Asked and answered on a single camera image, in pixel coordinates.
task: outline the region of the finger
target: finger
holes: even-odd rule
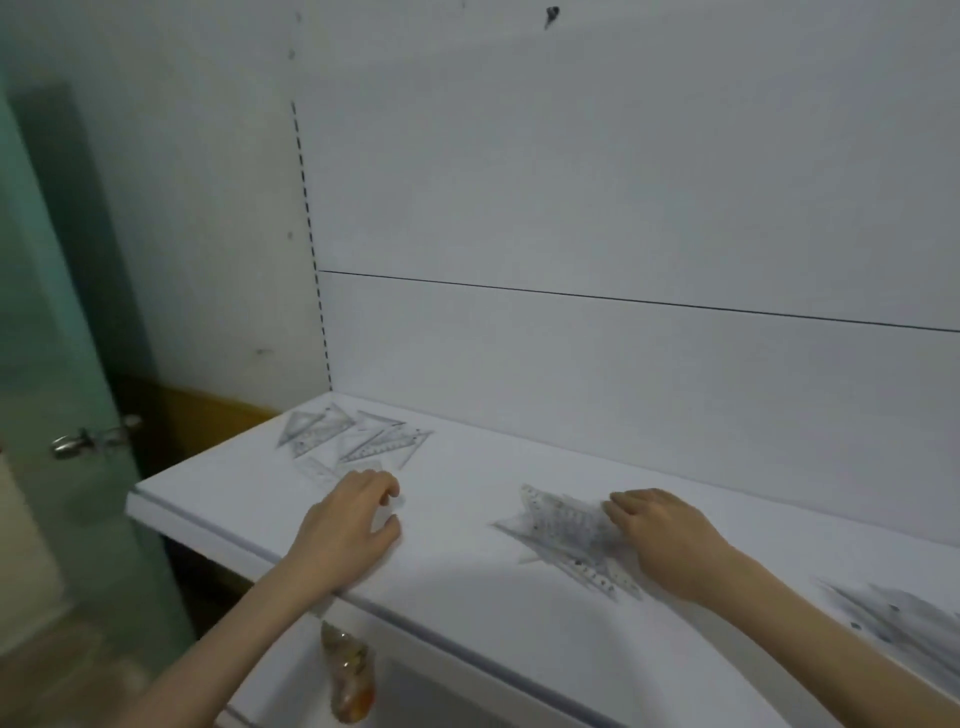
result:
[[[660,488],[654,488],[654,493],[657,494],[657,498],[660,500],[660,502],[682,503],[683,505],[686,505],[685,500],[683,500],[681,497],[674,496],[672,493],[670,493],[670,491],[664,491],[664,490],[661,490]]]
[[[644,488],[639,491],[627,491],[627,496],[636,498],[637,500],[643,500],[648,503],[653,503],[660,500],[660,497],[657,495],[658,490],[656,488]]]
[[[360,477],[357,479],[357,486],[360,488],[366,488],[378,475],[379,473],[375,470],[363,471],[360,473]]]
[[[350,471],[341,478],[340,482],[337,483],[337,488],[343,490],[357,490],[362,488],[363,485],[370,479],[375,471],[363,471],[359,473],[358,471]]]
[[[386,471],[376,473],[367,483],[366,487],[374,493],[376,499],[384,505],[386,505],[384,498],[389,499],[400,495],[400,484],[396,481],[395,477]]]
[[[624,533],[627,533],[630,527],[630,514],[623,510],[616,503],[606,500],[603,504],[603,511],[607,514],[607,517],[613,521],[613,525],[619,528]]]
[[[383,528],[374,534],[371,534],[370,545],[377,558],[383,556],[387,549],[400,538],[400,519],[396,514],[387,519]]]
[[[646,498],[635,497],[626,493],[611,493],[610,500],[631,515],[642,512],[648,504]]]

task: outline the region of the door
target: door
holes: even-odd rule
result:
[[[193,636],[158,536],[124,515],[138,479],[125,436],[4,98],[0,449],[78,619],[112,651],[156,673]]]

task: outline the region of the right hand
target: right hand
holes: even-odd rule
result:
[[[348,473],[321,502],[307,511],[280,568],[298,585],[307,603],[353,583],[383,557],[400,537],[400,521],[391,516],[372,531],[379,506],[400,495],[389,473]]]
[[[704,606],[745,558],[689,503],[660,489],[611,493],[603,509],[640,568],[671,594]]]

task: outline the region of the floor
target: floor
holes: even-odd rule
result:
[[[0,727],[99,728],[148,682],[94,626],[66,617],[0,657]]]

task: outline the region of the door knob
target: door knob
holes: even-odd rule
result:
[[[56,460],[69,460],[85,452],[122,448],[130,444],[131,432],[136,432],[143,426],[143,418],[139,415],[124,415],[122,422],[119,427],[92,435],[82,428],[76,435],[58,437],[50,444],[50,451]]]
[[[50,451],[53,453],[55,460],[69,460],[73,457],[79,457],[85,452],[92,452],[96,448],[97,444],[85,429],[81,429],[76,435],[58,437],[50,443]]]

